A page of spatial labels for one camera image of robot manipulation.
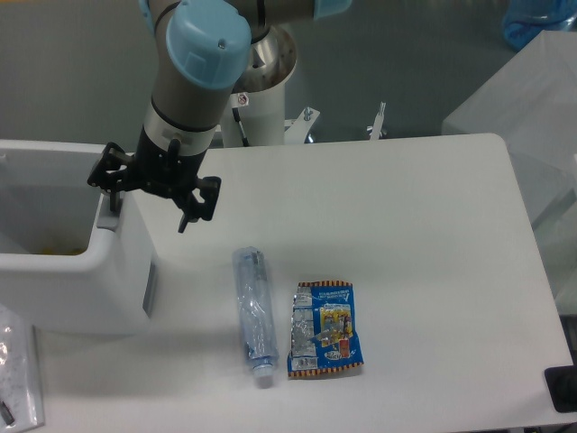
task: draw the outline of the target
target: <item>blue object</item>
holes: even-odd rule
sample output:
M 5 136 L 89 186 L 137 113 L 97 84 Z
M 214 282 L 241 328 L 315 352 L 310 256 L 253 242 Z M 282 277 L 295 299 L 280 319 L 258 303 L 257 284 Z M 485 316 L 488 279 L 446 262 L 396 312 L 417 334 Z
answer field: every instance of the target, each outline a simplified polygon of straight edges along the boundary
M 353 0 L 315 0 L 315 19 L 346 11 Z
M 519 51 L 542 30 L 570 30 L 577 0 L 511 0 L 503 18 L 505 40 Z
M 148 30 L 154 34 L 154 23 L 152 22 L 151 7 L 148 5 L 148 0 L 138 0 L 138 6 L 141 8 L 142 16 L 146 21 Z
M 288 377 L 339 373 L 364 364 L 351 283 L 299 283 L 291 323 Z
M 189 81 L 223 89 L 246 69 L 251 29 L 223 0 L 184 0 L 170 19 L 166 43 L 174 66 Z
M 271 377 L 279 359 L 264 256 L 254 247 L 233 254 L 246 360 L 257 378 Z

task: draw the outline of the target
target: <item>clear plastic bag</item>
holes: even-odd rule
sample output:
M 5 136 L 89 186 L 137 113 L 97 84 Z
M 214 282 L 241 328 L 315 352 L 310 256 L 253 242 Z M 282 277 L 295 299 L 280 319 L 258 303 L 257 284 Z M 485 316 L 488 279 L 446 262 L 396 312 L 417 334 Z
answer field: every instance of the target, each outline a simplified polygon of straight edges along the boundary
M 0 304 L 0 433 L 17 433 L 43 424 L 32 325 Z

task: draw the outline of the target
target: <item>light blue joint cap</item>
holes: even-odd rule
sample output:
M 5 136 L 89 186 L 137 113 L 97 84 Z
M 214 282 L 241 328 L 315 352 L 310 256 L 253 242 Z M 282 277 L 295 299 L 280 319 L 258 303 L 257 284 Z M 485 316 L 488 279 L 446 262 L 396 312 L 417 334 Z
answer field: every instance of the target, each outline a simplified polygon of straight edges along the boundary
M 315 19 L 340 14 L 351 7 L 352 3 L 353 0 L 315 0 Z
M 148 0 L 138 0 L 138 6 L 141 7 L 142 16 L 146 20 L 148 30 L 154 34 L 154 23 L 152 22 L 151 8 L 148 6 Z
M 172 63 L 190 82 L 229 88 L 248 64 L 251 28 L 223 0 L 183 0 L 170 18 L 166 43 Z

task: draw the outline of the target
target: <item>gray floor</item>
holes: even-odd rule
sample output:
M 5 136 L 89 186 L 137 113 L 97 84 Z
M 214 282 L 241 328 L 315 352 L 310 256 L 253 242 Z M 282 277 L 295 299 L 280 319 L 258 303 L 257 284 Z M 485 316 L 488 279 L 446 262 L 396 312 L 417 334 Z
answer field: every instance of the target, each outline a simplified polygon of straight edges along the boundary
M 381 100 L 391 137 L 435 135 L 513 55 L 500 0 L 355 0 L 294 23 L 287 116 L 321 111 L 318 141 L 362 139 Z M 140 132 L 156 70 L 136 0 L 0 3 L 0 138 L 81 143 Z

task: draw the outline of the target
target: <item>blue snack package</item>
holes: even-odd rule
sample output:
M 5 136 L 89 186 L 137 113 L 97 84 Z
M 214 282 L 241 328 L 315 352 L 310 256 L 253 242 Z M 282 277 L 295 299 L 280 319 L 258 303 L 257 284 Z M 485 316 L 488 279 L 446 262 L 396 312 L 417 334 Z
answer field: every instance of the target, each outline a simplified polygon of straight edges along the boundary
M 288 377 L 338 373 L 364 364 L 350 282 L 300 282 L 291 322 Z

